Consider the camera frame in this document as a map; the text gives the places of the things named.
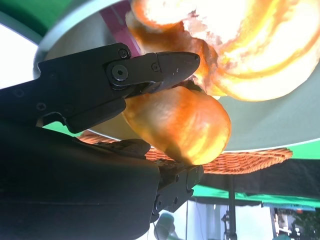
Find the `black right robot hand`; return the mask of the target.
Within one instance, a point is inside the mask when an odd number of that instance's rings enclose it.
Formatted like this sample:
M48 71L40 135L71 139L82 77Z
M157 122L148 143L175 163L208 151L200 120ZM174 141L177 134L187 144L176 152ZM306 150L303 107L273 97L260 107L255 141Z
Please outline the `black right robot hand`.
M150 161L150 145L74 137L119 115L126 98L163 92L200 57L132 57L123 43L38 64L37 79L0 91L0 237L3 240L135 240L162 210L192 195L202 166Z

